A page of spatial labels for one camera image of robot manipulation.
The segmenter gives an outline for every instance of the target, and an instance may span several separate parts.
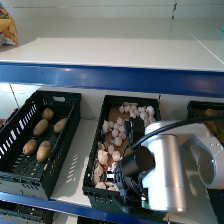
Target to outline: black plastic crate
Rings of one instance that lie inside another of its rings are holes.
[[[211,102],[197,102],[191,101],[188,104],[188,118],[199,117],[202,114],[202,111],[207,109],[213,109],[217,111],[224,111],[224,103],[211,103]],[[224,189],[207,189],[210,202],[213,207],[214,213],[217,217],[219,224],[224,223]]]
[[[54,212],[40,208],[0,202],[0,217],[21,224],[51,224]]]
[[[78,217],[77,224],[115,224],[113,222],[105,222],[105,221],[99,221],[95,219],[89,219],[84,217]]]
[[[48,199],[53,193],[62,164],[80,120],[81,94],[36,91],[0,131],[0,191]],[[33,138],[33,129],[45,108],[54,111],[47,131],[35,138],[39,145],[51,143],[48,159],[39,163],[36,153],[25,156],[24,144]],[[67,118],[59,134],[54,124]]]
[[[108,120],[110,109],[113,107],[119,107],[124,102],[128,103],[137,103],[139,107],[143,106],[153,106],[155,109],[155,119],[156,121],[160,121],[160,110],[159,104],[156,99],[147,99],[147,98],[137,98],[137,97],[124,97],[124,96],[105,96],[104,102],[101,108],[101,113],[97,125],[96,134],[94,137],[91,153],[89,155],[89,162],[85,171],[84,181],[83,181],[83,193],[89,197],[91,206],[93,209],[118,213],[122,215],[127,215],[124,213],[113,201],[113,196],[118,196],[119,192],[108,191],[102,189],[96,189],[91,186],[91,178],[93,174],[95,156],[98,150],[98,141],[102,140],[101,129],[104,120]],[[158,221],[162,221],[162,218],[165,216],[165,213],[162,212],[154,212],[152,215],[136,215],[137,217],[143,217],[146,219],[154,219]]]

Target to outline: potato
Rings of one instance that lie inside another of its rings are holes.
[[[37,141],[35,139],[30,139],[23,146],[23,154],[26,156],[31,155],[37,149]]]
[[[33,135],[39,137],[42,135],[48,128],[48,121],[46,119],[42,119],[34,128]]]
[[[204,112],[204,115],[206,116],[217,116],[217,111],[212,109],[207,109]]]
[[[46,108],[42,113],[42,118],[48,121],[51,120],[53,117],[54,117],[54,111],[49,108]]]
[[[49,141],[43,141],[37,150],[37,161],[44,162],[51,152],[51,143]]]
[[[54,132],[55,133],[60,133],[60,131],[62,130],[62,128],[64,127],[64,124],[66,122],[66,118],[61,119],[60,121],[58,121],[58,123],[56,123],[54,125]]]

